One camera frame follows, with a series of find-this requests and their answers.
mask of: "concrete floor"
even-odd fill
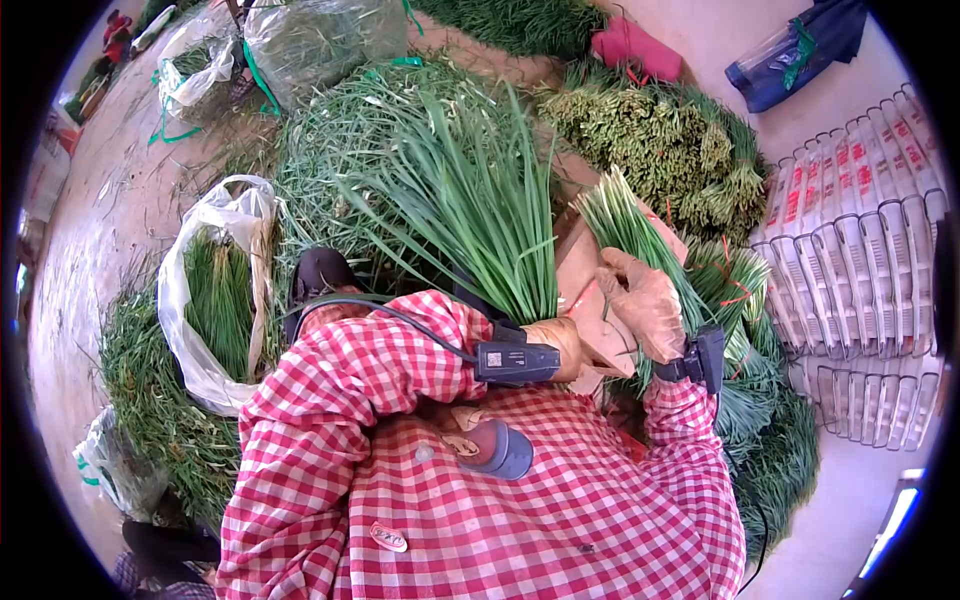
[[[264,127],[265,117],[238,111],[210,132],[147,145],[160,122],[156,55],[175,30],[115,77],[84,126],[37,261],[27,333],[36,425],[67,507],[104,564],[123,547],[121,516],[82,483],[71,455],[108,403],[95,364],[101,318],[128,265],[172,243],[216,170],[211,160]]]
[[[737,95],[723,88],[722,68],[776,27],[781,16],[806,8],[800,0],[775,9],[763,3],[764,10],[785,12],[771,16],[760,10],[759,0],[738,0],[735,4],[744,9],[739,14],[753,15],[742,20],[730,17],[729,8],[699,0],[678,0],[673,8],[645,0],[625,4],[651,33],[684,54],[708,92],[735,108]],[[103,311],[124,268],[136,256],[168,246],[180,215],[195,202],[198,190],[203,191],[202,169],[184,167],[207,163],[227,140],[244,138],[238,131],[258,127],[255,119],[237,115],[237,123],[223,129],[147,146],[159,123],[150,76],[156,54],[173,30],[126,68],[85,127],[38,261],[28,330],[37,427],[71,515],[104,564],[122,548],[120,514],[92,489],[84,489],[71,456],[107,402],[90,358],[97,355]],[[723,32],[717,42],[723,52],[717,52],[715,44],[697,41],[710,31]],[[882,63],[888,47],[876,25],[870,25],[862,62],[868,67]],[[823,129],[821,121],[841,125],[856,109],[874,104],[903,81],[901,66],[873,78],[865,68],[833,65],[833,75],[825,74],[801,92],[807,100],[798,94],[780,112],[785,114],[790,106],[804,110],[789,117],[774,112],[755,118],[761,147],[773,157],[786,154]],[[861,447],[824,433],[819,487],[809,505],[797,512],[793,536],[780,544],[743,597],[838,598],[866,557],[900,471],[921,467],[933,442],[931,432],[922,451],[905,454]]]

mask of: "stacked crates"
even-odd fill
[[[940,377],[926,357],[936,351],[933,250],[947,197],[913,88],[807,140],[768,183],[750,245],[771,264],[767,310],[788,354],[820,360],[814,371],[829,380],[803,389],[831,433],[916,449]]]

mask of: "blue cap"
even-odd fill
[[[534,463],[534,447],[525,435],[507,426],[499,419],[492,421],[496,425],[496,449],[493,456],[483,465],[460,466],[478,473],[489,473],[494,477],[514,481],[527,474]]]

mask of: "white plastic bag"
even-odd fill
[[[212,9],[209,16],[192,19],[180,27],[156,59],[160,109],[181,119],[184,108],[198,104],[214,84],[230,81],[236,39],[236,25],[226,4]],[[211,56],[210,64],[203,71],[184,78],[174,66],[173,59],[199,45],[206,46]]]
[[[256,0],[244,39],[260,77],[286,110],[368,60],[403,57],[401,0]]]
[[[252,187],[234,200],[227,183],[244,181]],[[257,386],[230,379],[204,340],[186,321],[184,309],[190,302],[183,255],[195,235],[205,230],[229,234],[251,260],[253,288],[253,329],[248,372],[252,372],[263,348],[264,322],[267,318],[270,283],[270,231],[274,223],[276,197],[274,187],[253,175],[233,175],[217,183],[183,215],[183,225],[173,247],[157,274],[156,312],[167,345],[183,371],[183,385],[203,406],[224,417],[236,417]]]
[[[147,29],[143,30],[143,33],[132,42],[132,45],[137,48],[137,50],[145,50],[150,43],[147,41],[151,36],[156,37],[159,35],[160,30],[166,26],[167,22],[174,17],[174,11],[177,9],[175,6],[168,6],[163,9],[163,12],[158,14],[156,18],[150,22],[150,25],[147,26]]]
[[[112,406],[93,420],[73,457],[84,483],[133,519],[150,522],[167,489],[167,473],[133,451],[130,439],[117,427]]]

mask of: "black cable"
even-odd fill
[[[717,418],[720,417],[720,406],[721,406],[720,393],[717,392],[716,396],[717,396],[717,410],[716,410],[716,415],[713,418],[714,427],[716,426]],[[727,456],[727,460],[730,461],[731,466],[733,466],[734,465],[733,457],[730,455],[730,452],[727,451],[726,444],[724,444],[723,446],[723,453]],[[743,490],[744,492],[747,493],[748,496],[750,496],[751,503],[754,506],[756,506],[757,511],[760,513],[760,520],[763,521],[763,546],[760,549],[760,560],[756,564],[756,571],[754,571],[754,574],[750,576],[750,579],[747,580],[747,583],[745,583],[743,586],[740,587],[740,591],[736,593],[736,595],[738,596],[741,593],[743,593],[743,590],[746,589],[749,584],[753,583],[754,579],[756,579],[756,576],[760,574],[760,569],[763,568],[763,557],[766,556],[767,554],[767,541],[770,539],[770,524],[767,523],[767,515],[763,513],[763,507],[760,506],[760,501],[756,497],[754,486],[750,482],[746,482],[745,485],[743,486]]]
[[[383,312],[387,313],[392,317],[397,317],[401,321],[411,324],[417,331],[419,331],[426,337],[430,338],[431,340],[439,344],[440,347],[443,348],[444,350],[453,352],[454,354],[456,354],[457,356],[459,356],[460,358],[464,359],[465,361],[471,364],[477,362],[476,356],[470,356],[469,354],[462,351],[461,349],[455,346],[452,346],[449,342],[441,338],[439,335],[437,335],[433,331],[430,331],[430,329],[428,329],[426,325],[418,322],[416,319],[414,319],[410,315],[401,313],[400,311],[394,308],[390,308],[389,306],[384,306],[383,304],[377,304],[376,302],[371,302],[370,300],[360,300],[359,298],[326,298],[326,299],[321,298],[319,300],[316,300],[316,302],[311,303],[309,306],[303,309],[303,311],[300,313],[300,318],[297,319],[297,327],[294,329],[294,339],[296,340],[300,336],[300,327],[303,325],[304,317],[306,317],[308,314],[310,314],[317,308],[320,308],[321,306],[328,306],[330,304],[357,304],[359,306],[366,306],[373,310],[382,310]]]

